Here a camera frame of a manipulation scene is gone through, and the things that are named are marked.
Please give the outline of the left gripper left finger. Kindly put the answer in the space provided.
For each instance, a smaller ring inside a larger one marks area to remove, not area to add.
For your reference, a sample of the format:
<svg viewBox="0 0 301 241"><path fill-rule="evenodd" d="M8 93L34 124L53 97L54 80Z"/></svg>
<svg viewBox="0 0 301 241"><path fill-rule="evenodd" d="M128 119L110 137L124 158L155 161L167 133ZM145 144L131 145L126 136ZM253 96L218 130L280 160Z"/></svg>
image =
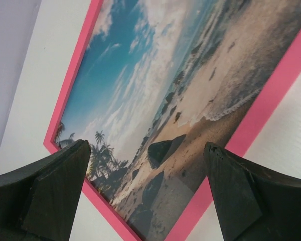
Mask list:
<svg viewBox="0 0 301 241"><path fill-rule="evenodd" d="M89 159L77 140L0 175L0 240L69 240Z"/></svg>

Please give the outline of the pink picture frame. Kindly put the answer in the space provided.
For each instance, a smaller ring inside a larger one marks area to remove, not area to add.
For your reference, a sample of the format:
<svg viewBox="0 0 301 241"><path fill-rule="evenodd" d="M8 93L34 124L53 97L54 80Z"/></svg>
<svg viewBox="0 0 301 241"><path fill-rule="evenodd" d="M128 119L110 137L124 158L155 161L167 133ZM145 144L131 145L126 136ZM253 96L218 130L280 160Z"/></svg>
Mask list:
<svg viewBox="0 0 301 241"><path fill-rule="evenodd" d="M91 1L88 8L44 139L44 146L50 153L59 150L54 143L54 136L102 4L102 1ZM300 73L301 30L226 145L227 150L241 157L245 155ZM106 200L93 189L88 180L84 181L83 193L123 240L139 240L137 234L128 227ZM205 178L166 239L186 240L212 201L209 181Z"/></svg>

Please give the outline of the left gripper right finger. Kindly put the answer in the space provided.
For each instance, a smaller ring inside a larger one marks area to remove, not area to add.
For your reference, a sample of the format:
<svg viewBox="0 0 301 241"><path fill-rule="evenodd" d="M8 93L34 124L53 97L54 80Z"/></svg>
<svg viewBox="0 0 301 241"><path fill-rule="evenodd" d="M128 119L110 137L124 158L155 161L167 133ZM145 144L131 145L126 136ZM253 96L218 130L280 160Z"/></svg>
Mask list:
<svg viewBox="0 0 301 241"><path fill-rule="evenodd" d="M301 240L301 179L212 142L204 160L224 240Z"/></svg>

